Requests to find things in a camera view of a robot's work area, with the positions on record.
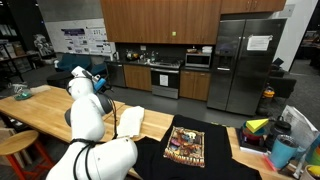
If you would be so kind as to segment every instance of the wooden stool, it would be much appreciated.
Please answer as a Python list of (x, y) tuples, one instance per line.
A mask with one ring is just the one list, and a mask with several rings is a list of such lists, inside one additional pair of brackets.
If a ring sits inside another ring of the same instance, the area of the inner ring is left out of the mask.
[[(33, 176), (33, 179), (38, 177), (45, 169), (51, 169), (54, 166), (53, 161), (45, 151), (44, 147), (38, 140), (39, 133), (34, 130), (24, 131), (18, 133), (0, 144), (0, 156), (6, 156), (10, 161), (14, 171), (17, 173), (19, 179), (26, 179), (25, 175)], [(14, 153), (26, 149), (30, 145), (34, 144), (36, 149), (39, 151), (43, 160), (37, 165), (33, 171), (23, 171), (20, 167), (18, 161), (14, 157)]]

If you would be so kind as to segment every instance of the upper cabinet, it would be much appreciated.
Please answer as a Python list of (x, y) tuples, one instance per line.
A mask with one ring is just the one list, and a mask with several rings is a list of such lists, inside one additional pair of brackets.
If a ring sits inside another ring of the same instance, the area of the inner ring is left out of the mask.
[(281, 11), (286, 0), (223, 0), (221, 14)]
[(221, 0), (101, 0), (113, 42), (215, 44)]

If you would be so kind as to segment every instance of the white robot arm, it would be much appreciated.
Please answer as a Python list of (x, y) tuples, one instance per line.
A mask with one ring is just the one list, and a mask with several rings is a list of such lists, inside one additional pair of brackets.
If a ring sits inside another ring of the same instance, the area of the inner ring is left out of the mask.
[(112, 103), (106, 96), (94, 94), (97, 82), (90, 73), (77, 67), (72, 74), (75, 78), (67, 91), (75, 102), (66, 118), (70, 118), (73, 140), (47, 179), (124, 179), (137, 160), (136, 145), (121, 138), (91, 148), (105, 134), (102, 116), (112, 110)]

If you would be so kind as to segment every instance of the cabinet door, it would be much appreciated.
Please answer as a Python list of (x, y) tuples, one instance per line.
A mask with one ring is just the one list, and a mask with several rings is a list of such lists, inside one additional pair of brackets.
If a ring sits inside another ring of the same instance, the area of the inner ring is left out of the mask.
[(139, 89), (151, 91), (151, 73), (150, 67), (139, 67), (140, 76), (139, 76)]
[(149, 14), (145, 14), (148, 20), (146, 31), (152, 34), (145, 42), (151, 43), (170, 43), (170, 0), (148, 0), (152, 1)]
[(194, 72), (181, 71), (179, 96), (193, 98)]
[(134, 31), (136, 17), (131, 16), (134, 4), (131, 0), (101, 0), (108, 41), (136, 42)]
[(216, 44), (220, 22), (221, 0), (203, 0), (200, 44)]
[(171, 43), (185, 44), (188, 0), (170, 0), (169, 4)]
[(187, 23), (186, 23), (186, 36), (184, 41), (186, 44), (199, 44), (201, 43), (201, 28), (204, 16), (203, 0), (188, 0), (187, 7)]
[(252, 0), (222, 0), (221, 14), (246, 13)]
[(125, 76), (127, 87), (140, 89), (139, 81), (138, 81), (140, 72), (137, 69), (137, 66), (124, 65), (124, 76)]
[(286, 0), (252, 0), (251, 12), (282, 11)]
[(193, 98), (207, 101), (209, 86), (210, 86), (210, 73), (203, 72), (194, 72), (195, 80), (194, 80), (194, 90), (193, 90)]

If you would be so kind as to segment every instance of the microwave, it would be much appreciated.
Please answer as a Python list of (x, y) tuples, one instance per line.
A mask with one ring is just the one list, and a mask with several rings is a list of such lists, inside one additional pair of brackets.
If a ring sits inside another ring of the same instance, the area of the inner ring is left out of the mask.
[(210, 68), (211, 53), (203, 54), (186, 54), (186, 67)]

